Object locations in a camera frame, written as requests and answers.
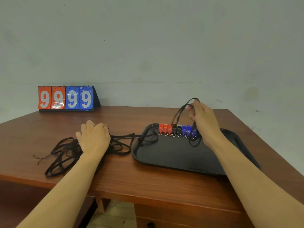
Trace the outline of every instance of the tiled floor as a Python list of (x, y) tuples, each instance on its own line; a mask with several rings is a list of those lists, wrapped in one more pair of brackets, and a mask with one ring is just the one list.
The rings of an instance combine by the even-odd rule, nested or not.
[(106, 212), (93, 215), (87, 228), (136, 228), (134, 205), (111, 200)]

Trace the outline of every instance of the forearm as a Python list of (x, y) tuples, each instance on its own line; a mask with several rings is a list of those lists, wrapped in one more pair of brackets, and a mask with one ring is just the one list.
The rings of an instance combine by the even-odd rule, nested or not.
[(212, 150), (256, 227), (304, 227), (304, 206), (223, 139)]
[(100, 160), (82, 154), (18, 228), (73, 227)]

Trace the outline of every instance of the plastic tray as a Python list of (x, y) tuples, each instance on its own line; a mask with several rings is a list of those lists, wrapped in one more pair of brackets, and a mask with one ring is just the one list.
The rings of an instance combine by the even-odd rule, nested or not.
[[(152, 134), (152, 130), (158, 134), (158, 123), (148, 125), (142, 135)], [(237, 134), (226, 129), (221, 129), (221, 131), (233, 145), (260, 169), (260, 165)], [(156, 135), (145, 138), (145, 140), (150, 141), (155, 139)], [(132, 149), (132, 156), (137, 161), (148, 165), (205, 174), (226, 175), (216, 155), (203, 141), (200, 142), (199, 146), (192, 147), (187, 138), (158, 135), (158, 141), (155, 143), (137, 140)]]

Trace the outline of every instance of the hand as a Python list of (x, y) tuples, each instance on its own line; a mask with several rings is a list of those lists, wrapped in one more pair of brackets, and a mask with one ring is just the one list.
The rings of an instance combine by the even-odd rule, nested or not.
[(76, 132), (76, 137), (83, 153), (101, 159), (111, 140), (108, 127), (102, 123), (95, 125), (92, 121), (87, 121), (80, 128), (81, 133)]
[(197, 129), (203, 137), (204, 143), (211, 148), (220, 142), (221, 139), (225, 139), (219, 129), (213, 109), (198, 100), (194, 100), (192, 105), (193, 107), (188, 106), (186, 110), (190, 111), (189, 117), (196, 122)]

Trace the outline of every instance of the drawer handle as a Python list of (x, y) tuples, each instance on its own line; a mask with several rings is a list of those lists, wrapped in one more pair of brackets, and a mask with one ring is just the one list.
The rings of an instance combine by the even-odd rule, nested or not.
[(155, 228), (156, 226), (155, 226), (155, 224), (153, 222), (148, 222), (147, 223), (147, 227), (148, 228)]

